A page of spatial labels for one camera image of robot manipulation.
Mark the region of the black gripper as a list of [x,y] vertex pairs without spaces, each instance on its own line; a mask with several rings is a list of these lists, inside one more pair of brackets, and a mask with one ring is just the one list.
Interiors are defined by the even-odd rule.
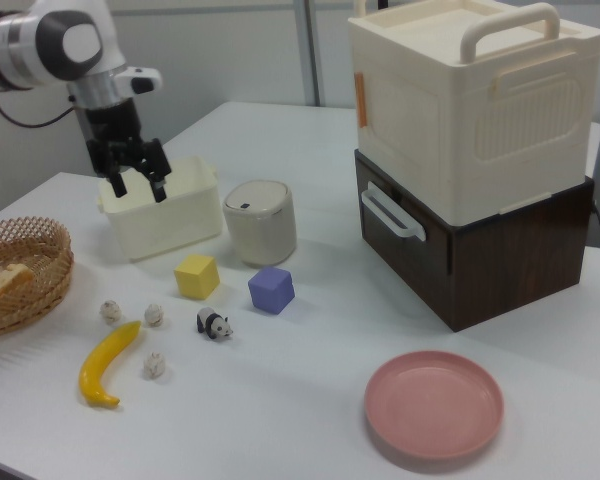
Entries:
[[123,167],[134,168],[150,178],[149,185],[156,203],[166,198],[166,177],[171,166],[158,139],[141,137],[141,122],[133,100],[124,100],[101,109],[77,108],[85,142],[94,171],[108,181],[117,198],[127,194],[120,173]]

